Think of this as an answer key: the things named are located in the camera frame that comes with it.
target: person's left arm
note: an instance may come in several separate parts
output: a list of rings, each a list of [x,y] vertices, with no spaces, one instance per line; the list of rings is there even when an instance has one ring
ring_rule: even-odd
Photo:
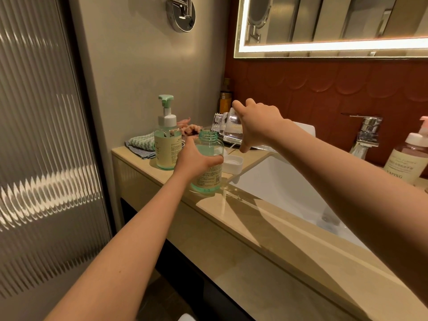
[[[168,182],[101,250],[45,321],[135,320],[187,184],[222,162],[222,156],[202,156],[188,138]]]

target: towel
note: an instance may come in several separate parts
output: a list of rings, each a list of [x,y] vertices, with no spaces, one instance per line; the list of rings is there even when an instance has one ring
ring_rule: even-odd
[[[125,142],[125,146],[136,156],[139,156],[142,159],[153,159],[156,157],[155,151],[146,151],[141,148],[137,148],[135,146],[132,146],[129,141]]]
[[[129,144],[135,148],[139,148],[145,151],[154,151],[154,135],[153,133],[136,136],[131,138]]]

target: white ceramic sink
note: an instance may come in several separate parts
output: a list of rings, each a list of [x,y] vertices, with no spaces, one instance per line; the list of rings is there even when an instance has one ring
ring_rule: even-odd
[[[325,221],[328,220],[326,216],[336,221],[339,219],[306,179],[279,154],[268,156],[240,177],[232,179],[231,184],[366,248],[342,222],[335,225]]]

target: shower door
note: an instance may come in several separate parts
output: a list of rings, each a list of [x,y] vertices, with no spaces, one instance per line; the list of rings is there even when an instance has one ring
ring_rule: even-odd
[[[58,0],[0,0],[0,319],[41,320],[111,238]]]

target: forearm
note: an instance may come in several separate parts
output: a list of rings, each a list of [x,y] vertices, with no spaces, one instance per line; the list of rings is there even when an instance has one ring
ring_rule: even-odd
[[[428,196],[289,120],[271,135],[270,145],[427,304]]]
[[[104,247],[46,320],[134,320],[186,182],[173,175]]]

